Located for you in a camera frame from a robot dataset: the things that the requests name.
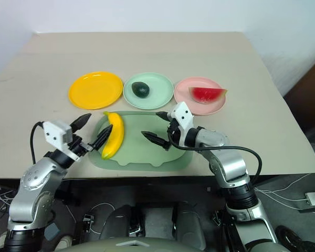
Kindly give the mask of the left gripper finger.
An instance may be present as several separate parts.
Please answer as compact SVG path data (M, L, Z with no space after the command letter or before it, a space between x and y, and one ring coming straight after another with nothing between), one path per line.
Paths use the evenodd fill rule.
M112 128L113 128L113 125L109 125L106 128L104 128L97 135L96 140L89 144L93 150L99 150L105 144L105 142L108 140L108 138L111 134Z
M80 130L85 126L85 124L88 122L89 118L91 117L91 113L86 113L81 116L79 116L77 119L75 119L71 124L71 130L72 133L75 133L76 131Z

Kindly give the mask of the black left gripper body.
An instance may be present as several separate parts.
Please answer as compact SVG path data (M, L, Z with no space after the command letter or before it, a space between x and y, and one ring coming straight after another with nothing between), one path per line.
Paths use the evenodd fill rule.
M82 157L93 150L92 146L82 141L76 134L72 135L72 141L68 143L69 151L78 157Z

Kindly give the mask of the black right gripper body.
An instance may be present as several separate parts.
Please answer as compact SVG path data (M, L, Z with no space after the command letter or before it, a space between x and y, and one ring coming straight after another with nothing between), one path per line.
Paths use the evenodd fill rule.
M168 136L169 142L172 145L179 145L181 132L179 129L179 123L177 122L176 119L171 120L167 128L167 136Z

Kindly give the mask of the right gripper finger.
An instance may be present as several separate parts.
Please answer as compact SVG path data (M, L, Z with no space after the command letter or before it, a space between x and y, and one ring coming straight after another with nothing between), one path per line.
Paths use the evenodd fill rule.
M168 113L168 112L159 111L159 112L156 112L155 114L165 121L171 122L173 120L170 113Z
M150 142L161 146L164 150L168 151L171 147L171 143L161 137L159 137L157 134L149 131L142 131L142 135L148 139Z

